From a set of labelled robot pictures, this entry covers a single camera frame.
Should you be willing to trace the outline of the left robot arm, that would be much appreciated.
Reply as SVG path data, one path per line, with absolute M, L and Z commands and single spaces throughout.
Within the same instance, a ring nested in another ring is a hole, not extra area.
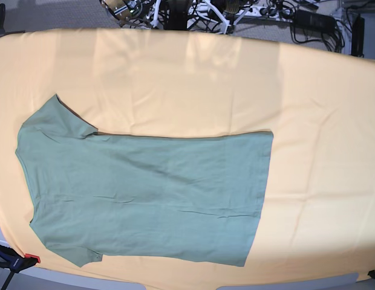
M 219 34 L 233 33 L 236 24 L 250 11 L 254 1 L 204 1 L 208 18 L 212 12 L 218 22 Z

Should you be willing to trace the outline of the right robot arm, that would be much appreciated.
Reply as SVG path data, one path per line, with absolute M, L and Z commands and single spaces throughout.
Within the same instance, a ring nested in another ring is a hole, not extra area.
M 107 14 L 122 25 L 133 25 L 135 21 L 149 24 L 155 1 L 99 1 Z

